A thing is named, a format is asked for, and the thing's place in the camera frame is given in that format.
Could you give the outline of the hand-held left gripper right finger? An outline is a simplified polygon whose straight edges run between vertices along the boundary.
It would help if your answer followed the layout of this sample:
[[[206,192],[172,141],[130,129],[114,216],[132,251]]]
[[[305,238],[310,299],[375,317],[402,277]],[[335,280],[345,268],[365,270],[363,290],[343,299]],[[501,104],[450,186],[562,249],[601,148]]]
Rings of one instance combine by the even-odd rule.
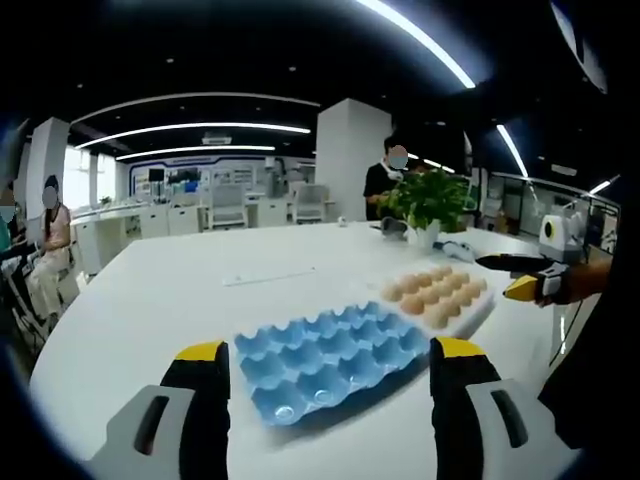
[[[578,458],[551,411],[480,347],[438,336],[429,357],[439,479],[559,479]]]

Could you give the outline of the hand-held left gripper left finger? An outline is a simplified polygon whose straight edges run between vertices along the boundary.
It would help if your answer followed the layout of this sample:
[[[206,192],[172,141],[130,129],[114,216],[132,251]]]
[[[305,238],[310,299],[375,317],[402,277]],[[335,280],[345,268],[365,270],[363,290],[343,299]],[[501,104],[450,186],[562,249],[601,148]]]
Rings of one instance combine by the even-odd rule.
[[[226,342],[182,350],[109,420],[93,477],[226,479],[230,391]]]

